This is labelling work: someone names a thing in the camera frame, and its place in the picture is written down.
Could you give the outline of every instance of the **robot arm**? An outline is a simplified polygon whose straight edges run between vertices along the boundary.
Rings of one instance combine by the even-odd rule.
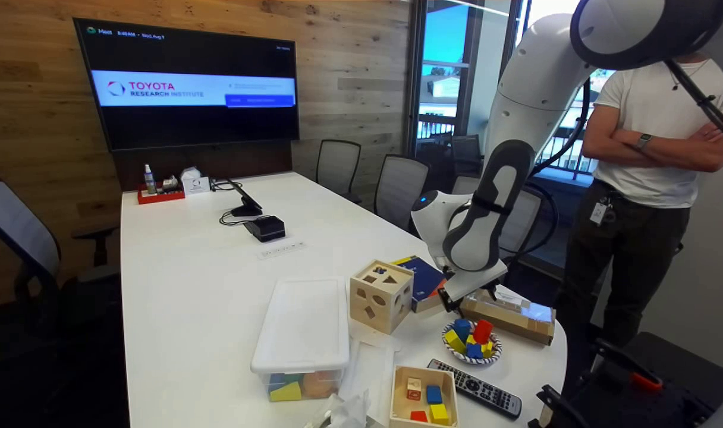
[[[434,194],[412,214],[449,276],[448,297],[462,300],[508,275],[497,258],[502,227],[536,152],[590,71],[642,67],[699,48],[723,67],[723,0],[582,0],[577,14],[536,23],[502,75],[486,131],[492,155],[479,191]]]

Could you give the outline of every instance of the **tv screen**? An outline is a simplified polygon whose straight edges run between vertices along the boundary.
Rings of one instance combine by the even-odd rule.
[[[109,151],[297,140],[295,44],[74,19]]]

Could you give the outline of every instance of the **conference table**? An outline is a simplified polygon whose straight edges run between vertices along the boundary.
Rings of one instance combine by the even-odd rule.
[[[251,369],[275,288],[283,282],[333,282],[348,288],[373,260],[420,254],[431,262],[420,239],[295,171],[238,183],[264,214],[285,221],[285,239],[260,242],[246,227],[222,227],[222,214],[241,206],[238,194],[157,206],[138,206],[135,194],[121,195],[121,304],[134,428],[303,428],[324,412],[327,401],[270,403],[264,380]],[[536,393],[543,386],[561,390],[563,383],[561,326],[554,326],[553,346],[497,330],[499,359],[473,369],[443,347],[449,321],[455,314],[428,310],[410,314],[392,335],[357,325],[352,330],[395,367],[424,369],[440,359],[524,401],[522,418],[509,421],[460,398],[460,426],[502,428],[538,418],[543,403]],[[383,390],[390,386],[390,371],[383,369],[364,378]],[[371,401],[385,407],[387,398],[379,389]]]

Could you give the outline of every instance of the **clear plastic container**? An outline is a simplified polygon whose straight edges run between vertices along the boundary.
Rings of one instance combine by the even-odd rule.
[[[278,283],[252,358],[271,403],[332,398],[349,365],[345,282]]]

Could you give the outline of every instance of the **wooden wall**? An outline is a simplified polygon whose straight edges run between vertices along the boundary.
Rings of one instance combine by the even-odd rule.
[[[0,0],[0,179],[58,233],[62,276],[90,262],[71,232],[116,221],[120,191],[71,17],[295,42],[294,168],[309,175],[327,135],[359,140],[366,200],[383,155],[403,149],[410,0]],[[15,270],[0,245],[0,304]]]

